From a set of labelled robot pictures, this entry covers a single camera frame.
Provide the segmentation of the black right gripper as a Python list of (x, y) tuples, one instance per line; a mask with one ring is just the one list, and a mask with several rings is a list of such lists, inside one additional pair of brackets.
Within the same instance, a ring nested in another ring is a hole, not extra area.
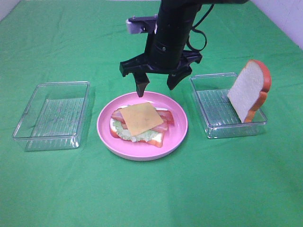
[(167, 86), (173, 90), (179, 82), (192, 73), (190, 64), (200, 63), (202, 54), (184, 50), (182, 46), (162, 45), (154, 33), (147, 35), (144, 52), (120, 62), (122, 76), (133, 73), (138, 97), (143, 97), (149, 84), (146, 73), (169, 74)]

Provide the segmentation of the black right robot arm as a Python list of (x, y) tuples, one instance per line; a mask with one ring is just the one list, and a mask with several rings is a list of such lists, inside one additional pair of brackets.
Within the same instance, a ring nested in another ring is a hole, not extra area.
[(191, 74), (190, 64), (199, 63), (201, 51), (189, 44), (190, 31), (196, 31), (197, 12), (205, 4), (244, 4), (243, 0), (163, 0), (158, 14), (130, 17), (126, 20), (130, 34), (147, 33), (142, 54), (120, 63), (122, 76), (132, 73), (139, 97), (149, 84), (147, 73), (167, 74), (169, 89)]

